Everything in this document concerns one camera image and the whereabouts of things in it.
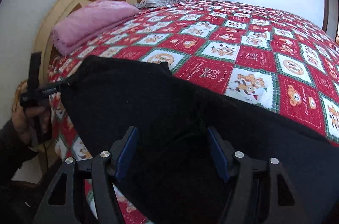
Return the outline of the person's left hand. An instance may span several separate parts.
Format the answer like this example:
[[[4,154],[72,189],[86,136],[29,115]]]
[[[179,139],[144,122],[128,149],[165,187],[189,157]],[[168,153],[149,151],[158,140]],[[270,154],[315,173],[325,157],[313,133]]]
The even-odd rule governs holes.
[[[22,81],[14,94],[14,101],[11,109],[11,120],[17,131],[19,138],[28,145],[31,145],[36,137],[33,118],[38,117],[42,134],[49,130],[49,122],[51,119],[51,109],[49,106],[29,107],[24,109],[20,103],[21,93],[27,89],[27,80]]]

